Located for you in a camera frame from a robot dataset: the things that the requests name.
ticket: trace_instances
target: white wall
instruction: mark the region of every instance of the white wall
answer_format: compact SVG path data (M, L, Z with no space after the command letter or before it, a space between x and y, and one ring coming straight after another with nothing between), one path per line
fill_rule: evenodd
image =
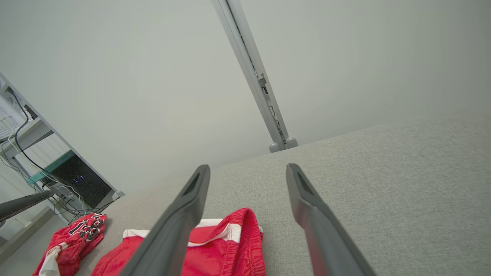
M491 111L491 1L241 0L299 144Z
M5 0L0 38L0 72L125 193L269 152L208 0Z

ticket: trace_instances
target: printed number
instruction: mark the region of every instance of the printed number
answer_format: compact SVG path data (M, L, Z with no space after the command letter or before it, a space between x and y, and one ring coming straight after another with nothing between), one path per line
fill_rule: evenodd
M68 231L68 233L70 236L78 233L82 239L87 235L85 240L89 242L92 241L92 239L94 239L101 232L100 228L104 224L104 220L100 219L101 216L102 215L94 214L92 217L97 220L94 221L92 225L87 225L88 220L82 220L72 230Z

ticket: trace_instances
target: wire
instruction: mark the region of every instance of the wire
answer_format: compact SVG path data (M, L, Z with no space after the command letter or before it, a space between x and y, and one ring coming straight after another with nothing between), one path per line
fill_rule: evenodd
M63 185L63 187L64 187L66 190L68 190L69 192L71 192L71 191L70 191L70 190L67 188L67 187L69 187L69 186L65 186L65 185ZM75 189L74 189L73 187L70 187L70 188L72 188L73 192L74 192L74 193L76 193L76 194L79 196L79 202L80 202L80 204L82 205L82 210L84 211L84 214L83 214L83 215L84 215L84 216L86 216L86 215L87 215L87 211L86 211L86 210L83 208L85 205L84 205L84 203L82 202L82 196L81 196L81 195L80 195L80 194L79 194L77 191L75 191Z
M43 167L41 167L40 165L36 164L36 162L34 162L31 158L29 158L29 156L27 156L27 154L24 152L24 150L21 148L21 145L19 144L19 141L17 140L17 136L19 135L19 131L25 127L27 125L27 123L29 122L29 116L27 115L26 111L24 110L24 108L22 108L21 106L21 103L19 103L19 99L17 99L17 96L15 95L14 92L12 92L12 95L14 96L15 98L15 101L17 102L17 104L19 105L19 107L21 108L22 112L24 112L24 115L26 116L26 121L24 122L24 124L16 131L15 133L15 142L17 143L17 146L19 147L19 149L21 150L21 152L24 154L24 156L33 164L35 165L36 167L40 168L41 170L45 171L47 174L51 174L50 172L48 172L47 170L45 170Z

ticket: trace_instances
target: red jersey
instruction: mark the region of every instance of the red jersey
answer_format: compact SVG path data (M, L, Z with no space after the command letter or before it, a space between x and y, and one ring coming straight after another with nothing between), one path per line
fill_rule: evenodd
M102 257L91 276L117 276L149 230L125 230L123 242ZM183 276L265 276L263 231L249 208L224 219L206 219L194 228L182 269Z
M55 232L32 276L75 275L80 260L102 240L106 219L106 215L93 213Z

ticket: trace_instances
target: gray fabric surface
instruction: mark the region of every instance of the gray fabric surface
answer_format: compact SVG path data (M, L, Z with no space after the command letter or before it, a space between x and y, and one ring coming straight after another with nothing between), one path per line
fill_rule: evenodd
M288 163L301 166L378 275L491 275L491 118L383 125L212 169L203 217L252 208L270 276L312 274L290 210ZM89 275L124 229L150 229L183 185L109 206L105 238L78 275Z

